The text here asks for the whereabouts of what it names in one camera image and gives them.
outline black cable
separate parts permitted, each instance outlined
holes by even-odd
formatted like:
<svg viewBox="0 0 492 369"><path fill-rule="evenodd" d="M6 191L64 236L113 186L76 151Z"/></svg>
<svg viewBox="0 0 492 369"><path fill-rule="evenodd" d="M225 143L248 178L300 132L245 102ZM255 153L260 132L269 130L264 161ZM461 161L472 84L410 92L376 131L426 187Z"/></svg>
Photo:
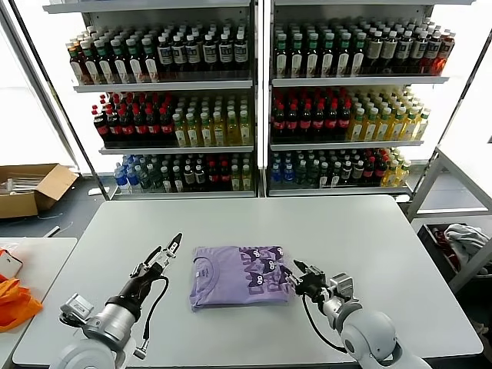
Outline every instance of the black cable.
<svg viewBox="0 0 492 369"><path fill-rule="evenodd" d="M340 351L340 352L343 352L344 354L346 354L347 353L347 350L345 350L345 347L335 346L323 334L321 334L321 332L317 329L316 324L314 323L313 318L311 316L311 313L309 312L308 305L306 304L306 295L305 294L302 295L302 304L304 305L304 309L306 310L307 319L309 319L309 322L311 323L311 326L313 327L313 329L316 332L316 334L318 335L318 337L325 344L327 344L328 346L330 346L331 348L333 348L333 349L335 349L337 351Z"/></svg>
<svg viewBox="0 0 492 369"><path fill-rule="evenodd" d="M169 279L167 277L161 277L159 279L164 279L166 281L166 285L164 286L164 290L162 290L161 294L159 295L159 297L154 301L152 307L151 307L151 310L148 312L148 316L147 316L147 320L145 322L145 329L144 329L144 341L148 340L149 336L150 336L150 325L151 325L151 316L152 316L152 313L154 313L154 310L155 310L155 307L157 306L157 304L159 303L159 301L164 297L166 291L168 290L168 287L169 287Z"/></svg>

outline orange bag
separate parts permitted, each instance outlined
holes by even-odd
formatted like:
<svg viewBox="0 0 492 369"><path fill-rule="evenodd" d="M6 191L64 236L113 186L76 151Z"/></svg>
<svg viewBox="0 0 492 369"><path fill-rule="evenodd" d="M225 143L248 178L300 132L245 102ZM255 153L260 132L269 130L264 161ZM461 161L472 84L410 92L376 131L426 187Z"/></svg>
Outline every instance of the orange bag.
<svg viewBox="0 0 492 369"><path fill-rule="evenodd" d="M41 302L31 296L19 279L0 283L0 332L8 331L34 317L42 309Z"/></svg>

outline metal shelf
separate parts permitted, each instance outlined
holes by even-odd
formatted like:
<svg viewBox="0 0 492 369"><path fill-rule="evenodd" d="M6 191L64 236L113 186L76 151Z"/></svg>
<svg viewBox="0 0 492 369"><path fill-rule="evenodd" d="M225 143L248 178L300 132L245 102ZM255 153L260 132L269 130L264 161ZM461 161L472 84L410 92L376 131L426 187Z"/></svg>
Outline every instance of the metal shelf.
<svg viewBox="0 0 492 369"><path fill-rule="evenodd" d="M270 190L271 197L280 196L337 196L337 195L359 195L359 194L408 194L412 195L409 187L353 187L353 188L292 188L281 190Z"/></svg>
<svg viewBox="0 0 492 369"><path fill-rule="evenodd" d="M175 192L175 193L143 193L115 194L112 200L179 200L187 198L254 198L254 191L217 191L217 192Z"/></svg>
<svg viewBox="0 0 492 369"><path fill-rule="evenodd" d="M423 141L324 142L310 144L270 144L270 148L272 151L338 150L341 148L392 148L400 146L420 146L423 143Z"/></svg>
<svg viewBox="0 0 492 369"><path fill-rule="evenodd" d="M471 5L475 0L274 0L275 5Z"/></svg>
<svg viewBox="0 0 492 369"><path fill-rule="evenodd" d="M413 85L442 84L449 77L420 75L374 76L374 77L331 77L331 78L275 78L274 87L317 87L317 86L370 86L370 85Z"/></svg>
<svg viewBox="0 0 492 369"><path fill-rule="evenodd" d="M249 4L249 0L93 0L86 2L44 5L43 9L49 14L61 14L123 12L155 9L237 8L246 7L249 6Z"/></svg>
<svg viewBox="0 0 492 369"><path fill-rule="evenodd" d="M214 146L209 148L101 148L103 155L158 155L158 154L222 154L225 152L253 152L254 146Z"/></svg>
<svg viewBox="0 0 492 369"><path fill-rule="evenodd" d="M114 85L74 86L78 93L83 92L118 92L118 91L190 91L190 90L227 90L233 88L251 88L252 80L228 81L190 81L159 83L118 83Z"/></svg>

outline small table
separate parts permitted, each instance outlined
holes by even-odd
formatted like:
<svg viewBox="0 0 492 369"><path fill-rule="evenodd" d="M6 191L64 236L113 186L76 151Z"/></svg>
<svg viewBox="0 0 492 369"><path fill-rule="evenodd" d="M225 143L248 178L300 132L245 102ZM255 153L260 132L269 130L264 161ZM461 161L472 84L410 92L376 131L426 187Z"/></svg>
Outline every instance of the small table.
<svg viewBox="0 0 492 369"><path fill-rule="evenodd" d="M432 162L421 186L410 207L407 219L412 222L415 218L463 217L472 215L492 214L492 175L477 158L492 158L492 145L483 144L473 147L450 145L444 142L436 148L437 158ZM421 210L422 203L429 194L434 182L443 169L458 179L484 208ZM450 289L457 293L477 272L492 258L492 240L460 270L449 282Z"/></svg>
<svg viewBox="0 0 492 369"><path fill-rule="evenodd" d="M166 275L168 293L151 319L150 344L136 368L279 367L353 362L311 328L300 298L281 306L210 308L192 312L192 255L198 246L280 245L289 258L315 264L329 277L354 278L364 308L383 311L421 357L478 354L482 344L395 201L387 195L110 201L99 209L15 350L21 366L48 366L81 330L58 321L75 292L104 307L135 265L178 232L181 247ZM157 282L132 335L141 336ZM338 334L310 304L323 334Z"/></svg>
<svg viewBox="0 0 492 369"><path fill-rule="evenodd" d="M10 249L24 263L17 274L21 286L31 289L32 296L43 301L63 264L73 251L76 238L0 238L0 248ZM10 331L0 333L0 365L12 364L12 352L31 320Z"/></svg>

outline purple t-shirt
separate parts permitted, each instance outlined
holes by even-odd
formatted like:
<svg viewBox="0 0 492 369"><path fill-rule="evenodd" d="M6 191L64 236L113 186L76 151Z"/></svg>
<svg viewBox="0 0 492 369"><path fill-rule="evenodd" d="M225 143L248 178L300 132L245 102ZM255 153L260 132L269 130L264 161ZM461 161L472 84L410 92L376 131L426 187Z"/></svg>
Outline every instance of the purple t-shirt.
<svg viewBox="0 0 492 369"><path fill-rule="evenodd" d="M288 302L283 264L278 246L197 248L191 307Z"/></svg>

